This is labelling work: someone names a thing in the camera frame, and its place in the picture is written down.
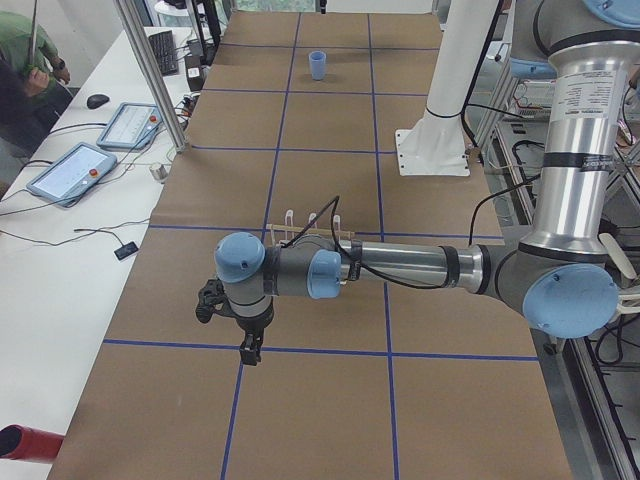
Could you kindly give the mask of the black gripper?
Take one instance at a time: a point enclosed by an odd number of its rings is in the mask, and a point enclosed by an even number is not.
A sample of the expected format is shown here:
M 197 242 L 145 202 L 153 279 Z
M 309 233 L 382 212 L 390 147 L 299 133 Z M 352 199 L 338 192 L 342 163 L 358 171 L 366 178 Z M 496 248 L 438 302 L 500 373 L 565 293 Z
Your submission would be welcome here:
M 264 331 L 273 320 L 273 313 L 262 313 L 254 317 L 236 318 L 236 323 L 245 332 L 240 346 L 240 356 L 243 364 L 257 366 L 261 362 L 261 350 Z

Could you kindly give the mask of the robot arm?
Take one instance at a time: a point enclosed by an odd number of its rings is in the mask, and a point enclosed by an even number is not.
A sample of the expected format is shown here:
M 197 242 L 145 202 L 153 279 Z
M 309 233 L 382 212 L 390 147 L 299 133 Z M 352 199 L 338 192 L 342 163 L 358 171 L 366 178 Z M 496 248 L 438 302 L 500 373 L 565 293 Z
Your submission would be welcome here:
M 619 293 L 598 231 L 625 83 L 639 58 L 639 5 L 518 1 L 514 14 L 514 75 L 545 69 L 556 78 L 531 231 L 513 248 L 464 249 L 342 242 L 308 230 L 265 247 L 250 233 L 230 234 L 195 311 L 201 322 L 216 314 L 236 321 L 244 364 L 260 362 L 275 297 L 334 298 L 363 277 L 487 295 L 559 339 L 587 336 L 614 316 Z

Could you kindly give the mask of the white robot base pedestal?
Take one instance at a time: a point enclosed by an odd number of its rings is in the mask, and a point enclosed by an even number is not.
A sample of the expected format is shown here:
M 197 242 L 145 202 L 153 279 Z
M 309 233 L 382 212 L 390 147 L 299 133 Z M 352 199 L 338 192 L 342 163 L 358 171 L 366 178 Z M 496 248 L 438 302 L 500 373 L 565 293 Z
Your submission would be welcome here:
M 423 117 L 398 130 L 402 176 L 468 176 L 462 111 L 494 16 L 497 0 L 453 0 Z

